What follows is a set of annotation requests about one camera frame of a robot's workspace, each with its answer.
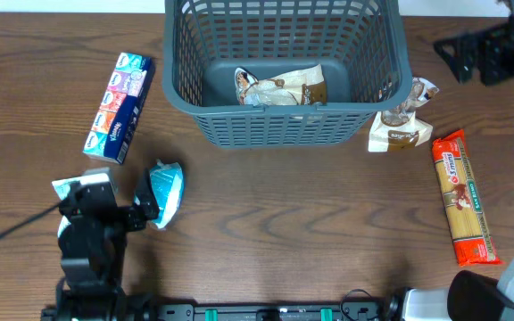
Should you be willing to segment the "brown white grain bag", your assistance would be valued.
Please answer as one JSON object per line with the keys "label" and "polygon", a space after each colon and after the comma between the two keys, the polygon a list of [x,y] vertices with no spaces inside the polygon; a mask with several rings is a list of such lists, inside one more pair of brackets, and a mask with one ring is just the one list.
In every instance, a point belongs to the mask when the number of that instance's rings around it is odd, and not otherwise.
{"label": "brown white grain bag", "polygon": [[257,79],[243,68],[235,71],[236,97],[243,105],[312,105],[327,102],[321,65]]}
{"label": "brown white grain bag", "polygon": [[369,152],[391,152],[419,146],[430,139],[433,126],[416,117],[416,110],[440,89],[425,78],[413,78],[406,100],[389,111],[379,111],[369,131]]}

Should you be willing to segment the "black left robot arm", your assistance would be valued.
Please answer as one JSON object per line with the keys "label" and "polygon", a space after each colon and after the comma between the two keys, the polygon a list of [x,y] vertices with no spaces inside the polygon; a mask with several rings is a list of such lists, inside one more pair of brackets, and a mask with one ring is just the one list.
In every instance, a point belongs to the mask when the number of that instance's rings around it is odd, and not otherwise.
{"label": "black left robot arm", "polygon": [[59,229],[64,278],[56,285],[54,307],[41,310],[47,321],[156,320],[151,294],[128,296],[121,285],[127,234],[158,218],[149,172],[140,177],[135,200],[117,205],[110,173],[92,170],[67,181],[59,204],[67,224]]}

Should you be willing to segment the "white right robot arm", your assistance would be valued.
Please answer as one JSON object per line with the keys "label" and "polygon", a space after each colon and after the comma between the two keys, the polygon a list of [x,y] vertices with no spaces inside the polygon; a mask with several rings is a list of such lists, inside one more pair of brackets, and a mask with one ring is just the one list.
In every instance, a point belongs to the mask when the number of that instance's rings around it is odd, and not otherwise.
{"label": "white right robot arm", "polygon": [[[514,14],[490,29],[445,38],[436,53],[460,83],[478,68],[481,82],[493,86],[514,77]],[[500,279],[463,270],[449,287],[407,289],[392,297],[389,320],[514,320],[514,258]]]}

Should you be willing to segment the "orange spaghetti packet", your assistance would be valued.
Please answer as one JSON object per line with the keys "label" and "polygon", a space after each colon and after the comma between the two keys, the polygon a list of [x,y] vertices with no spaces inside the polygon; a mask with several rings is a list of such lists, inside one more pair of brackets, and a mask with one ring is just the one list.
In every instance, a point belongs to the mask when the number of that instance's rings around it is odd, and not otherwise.
{"label": "orange spaghetti packet", "polygon": [[460,129],[436,139],[432,155],[458,264],[501,264],[468,157],[464,131]]}

